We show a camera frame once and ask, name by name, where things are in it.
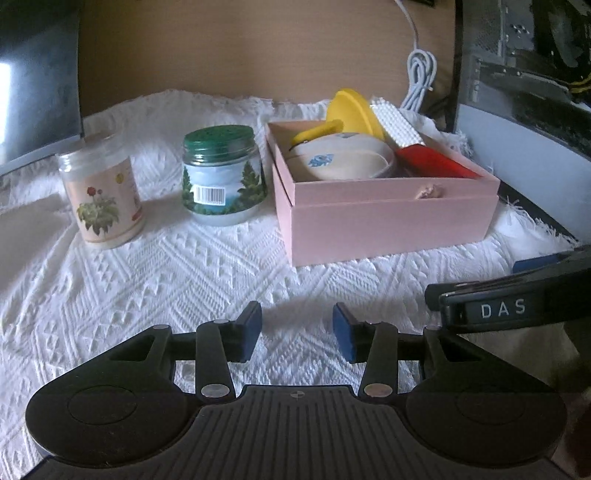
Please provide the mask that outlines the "flower label plastic jar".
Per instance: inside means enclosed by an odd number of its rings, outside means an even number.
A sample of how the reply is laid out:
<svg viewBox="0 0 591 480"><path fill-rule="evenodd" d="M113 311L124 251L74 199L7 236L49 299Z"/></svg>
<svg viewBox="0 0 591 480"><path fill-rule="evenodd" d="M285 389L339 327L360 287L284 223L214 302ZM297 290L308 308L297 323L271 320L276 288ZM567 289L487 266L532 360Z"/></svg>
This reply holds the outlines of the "flower label plastic jar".
<svg viewBox="0 0 591 480"><path fill-rule="evenodd" d="M122 137L101 131L57 153L59 173L82 239L101 249L127 243L144 213Z"/></svg>

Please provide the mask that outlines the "cotton swab pack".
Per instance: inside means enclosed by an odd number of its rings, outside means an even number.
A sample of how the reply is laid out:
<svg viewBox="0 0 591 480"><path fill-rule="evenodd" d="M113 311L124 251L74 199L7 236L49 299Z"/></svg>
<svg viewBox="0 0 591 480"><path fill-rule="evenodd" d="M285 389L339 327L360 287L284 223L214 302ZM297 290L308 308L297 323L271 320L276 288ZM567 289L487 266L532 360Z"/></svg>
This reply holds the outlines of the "cotton swab pack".
<svg viewBox="0 0 591 480"><path fill-rule="evenodd" d="M424 145L419 132L390 101L381 97L373 97L370 101L370 108L383 127L388 141L396 148Z"/></svg>

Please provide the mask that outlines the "pink cardboard box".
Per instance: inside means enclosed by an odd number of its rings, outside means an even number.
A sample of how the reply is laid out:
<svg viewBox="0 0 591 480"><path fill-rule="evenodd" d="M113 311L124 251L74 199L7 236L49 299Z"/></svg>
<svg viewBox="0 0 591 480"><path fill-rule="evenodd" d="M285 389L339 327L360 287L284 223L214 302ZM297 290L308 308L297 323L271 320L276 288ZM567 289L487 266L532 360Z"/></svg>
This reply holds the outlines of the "pink cardboard box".
<svg viewBox="0 0 591 480"><path fill-rule="evenodd" d="M284 157L290 139L311 121L270 122L274 202L287 259L294 266L363 259L478 242L498 203L500 181L431 135L427 146L480 175L462 178L378 178L297 183ZM442 198L415 198L426 184Z"/></svg>

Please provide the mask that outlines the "yellow plastic funnel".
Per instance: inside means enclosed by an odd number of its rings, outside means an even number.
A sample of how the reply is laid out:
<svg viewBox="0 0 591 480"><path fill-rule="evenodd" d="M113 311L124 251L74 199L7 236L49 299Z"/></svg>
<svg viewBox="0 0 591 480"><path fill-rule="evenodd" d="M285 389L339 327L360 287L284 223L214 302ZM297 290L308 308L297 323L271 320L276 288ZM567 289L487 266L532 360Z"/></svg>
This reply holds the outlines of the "yellow plastic funnel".
<svg viewBox="0 0 591 480"><path fill-rule="evenodd" d="M337 133L360 133L373 136L381 141L386 139L382 124L367 99L356 90L344 88L335 93L335 97L329 102L325 122L297 133L291 139L290 146L294 147L322 136Z"/></svg>

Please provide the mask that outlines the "white textured table cloth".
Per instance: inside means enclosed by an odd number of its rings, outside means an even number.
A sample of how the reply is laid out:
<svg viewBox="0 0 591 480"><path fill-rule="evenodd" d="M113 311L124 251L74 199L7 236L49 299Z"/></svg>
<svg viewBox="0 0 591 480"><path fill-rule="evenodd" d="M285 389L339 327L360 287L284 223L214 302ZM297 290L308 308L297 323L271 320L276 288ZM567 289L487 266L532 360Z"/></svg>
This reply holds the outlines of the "white textured table cloth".
<svg viewBox="0 0 591 480"><path fill-rule="evenodd" d="M184 210L181 142L197 128L318 120L325 102L226 99L169 90L91 115L87 133L121 132L146 214L131 242L100 250L78 230L53 160L1 179L1 475L18 479L39 454L24 421L44 384L119 342L164 323L190 332L232 319L250 301L263 306L252 360L231 367L245 384L358 385L362 369L342 359L331 331L335 303L370 321L417 333L435 325L423 292L434 282L507 274L521 259L569 250L573 242L501 203L479 243L294 268L276 212L226 228L197 223Z"/></svg>

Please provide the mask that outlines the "red packet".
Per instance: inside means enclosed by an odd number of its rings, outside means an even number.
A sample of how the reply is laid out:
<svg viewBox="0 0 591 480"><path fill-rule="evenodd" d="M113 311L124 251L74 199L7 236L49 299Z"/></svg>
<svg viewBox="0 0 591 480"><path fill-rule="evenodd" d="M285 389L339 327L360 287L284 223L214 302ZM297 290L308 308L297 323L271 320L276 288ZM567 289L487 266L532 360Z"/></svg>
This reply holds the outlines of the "red packet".
<svg viewBox="0 0 591 480"><path fill-rule="evenodd" d="M415 144L398 149L396 157L413 175L425 178L478 179L480 175L430 147Z"/></svg>

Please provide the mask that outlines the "open computer tower case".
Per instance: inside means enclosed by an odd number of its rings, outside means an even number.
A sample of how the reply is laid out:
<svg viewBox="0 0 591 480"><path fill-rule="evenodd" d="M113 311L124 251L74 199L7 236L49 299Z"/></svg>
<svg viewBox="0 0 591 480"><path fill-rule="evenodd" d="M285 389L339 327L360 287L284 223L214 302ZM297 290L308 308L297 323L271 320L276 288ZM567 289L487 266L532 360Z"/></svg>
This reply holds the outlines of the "open computer tower case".
<svg viewBox="0 0 591 480"><path fill-rule="evenodd" d="M459 1L454 129L501 195L590 240L590 4Z"/></svg>

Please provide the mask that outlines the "green lid glass jar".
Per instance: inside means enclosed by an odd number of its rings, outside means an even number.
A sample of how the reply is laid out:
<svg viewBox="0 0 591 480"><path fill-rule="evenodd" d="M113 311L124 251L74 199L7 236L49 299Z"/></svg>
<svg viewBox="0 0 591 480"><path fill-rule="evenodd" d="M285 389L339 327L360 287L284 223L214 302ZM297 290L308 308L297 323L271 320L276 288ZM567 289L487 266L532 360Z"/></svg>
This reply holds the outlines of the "green lid glass jar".
<svg viewBox="0 0 591 480"><path fill-rule="evenodd" d="M182 204L201 224L245 222L266 200L266 175L252 127L192 131L184 136L182 161Z"/></svg>

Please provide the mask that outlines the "black computer monitor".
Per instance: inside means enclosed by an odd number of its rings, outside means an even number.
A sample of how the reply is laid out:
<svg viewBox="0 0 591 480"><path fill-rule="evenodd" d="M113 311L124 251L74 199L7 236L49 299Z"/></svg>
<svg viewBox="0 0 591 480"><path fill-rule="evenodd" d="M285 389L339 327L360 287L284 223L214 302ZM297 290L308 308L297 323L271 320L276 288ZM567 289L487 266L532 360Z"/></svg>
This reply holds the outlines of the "black computer monitor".
<svg viewBox="0 0 591 480"><path fill-rule="evenodd" d="M1 173L83 136L78 86L80 1L1 3Z"/></svg>

